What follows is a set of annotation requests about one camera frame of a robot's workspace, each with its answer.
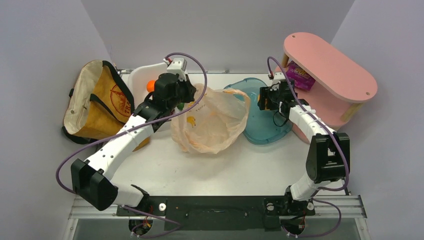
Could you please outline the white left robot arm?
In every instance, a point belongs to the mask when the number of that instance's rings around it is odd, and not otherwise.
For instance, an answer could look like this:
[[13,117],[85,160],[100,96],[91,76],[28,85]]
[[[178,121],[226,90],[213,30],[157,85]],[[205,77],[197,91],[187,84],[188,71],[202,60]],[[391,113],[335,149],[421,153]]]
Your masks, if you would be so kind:
[[132,152],[155,133],[180,103],[195,100],[196,88],[187,74],[162,73],[154,90],[138,105],[128,121],[99,151],[70,166],[73,191],[99,211],[111,205],[127,205],[136,215],[149,210],[146,191],[131,185],[118,186],[112,178]]

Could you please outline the orange translucent plastic grocery bag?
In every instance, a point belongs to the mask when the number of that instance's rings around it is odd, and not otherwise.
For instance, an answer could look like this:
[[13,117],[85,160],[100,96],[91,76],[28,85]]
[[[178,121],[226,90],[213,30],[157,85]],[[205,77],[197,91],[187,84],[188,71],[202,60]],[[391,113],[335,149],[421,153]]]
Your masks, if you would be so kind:
[[187,112],[171,120],[172,140],[183,152],[217,154],[232,145],[247,126],[251,99],[233,88],[213,90],[195,84],[198,104],[184,105]]

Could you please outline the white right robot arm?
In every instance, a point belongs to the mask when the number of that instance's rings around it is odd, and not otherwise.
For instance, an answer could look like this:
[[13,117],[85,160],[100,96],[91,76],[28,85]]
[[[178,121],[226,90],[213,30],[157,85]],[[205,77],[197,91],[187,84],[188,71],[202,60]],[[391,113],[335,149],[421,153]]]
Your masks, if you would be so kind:
[[308,102],[298,98],[291,83],[279,81],[261,87],[257,105],[261,111],[275,111],[292,122],[309,141],[305,174],[289,186],[290,196],[282,201],[284,211],[294,215],[302,209],[302,201],[308,201],[317,191],[327,189],[331,182],[348,177],[350,138],[322,122]]

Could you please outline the green lime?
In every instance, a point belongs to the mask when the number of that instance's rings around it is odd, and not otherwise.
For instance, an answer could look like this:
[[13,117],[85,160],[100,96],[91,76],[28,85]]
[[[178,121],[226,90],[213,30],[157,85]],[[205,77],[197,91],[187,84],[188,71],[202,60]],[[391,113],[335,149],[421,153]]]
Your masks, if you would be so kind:
[[179,110],[179,111],[183,111],[184,110],[184,107],[185,107],[185,103],[183,103],[183,102],[181,102],[181,103],[179,103],[178,105],[177,105],[177,109]]

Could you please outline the orange fruit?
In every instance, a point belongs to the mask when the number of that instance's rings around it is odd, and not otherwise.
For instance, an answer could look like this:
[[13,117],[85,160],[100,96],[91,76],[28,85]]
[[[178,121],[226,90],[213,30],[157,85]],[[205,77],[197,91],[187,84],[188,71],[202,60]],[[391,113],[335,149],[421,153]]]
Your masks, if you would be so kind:
[[155,81],[155,80],[151,80],[151,81],[149,81],[149,82],[147,83],[147,85],[146,85],[146,90],[147,90],[149,93],[151,93],[151,92],[153,92],[153,91],[155,90],[155,83],[156,83],[156,81]]

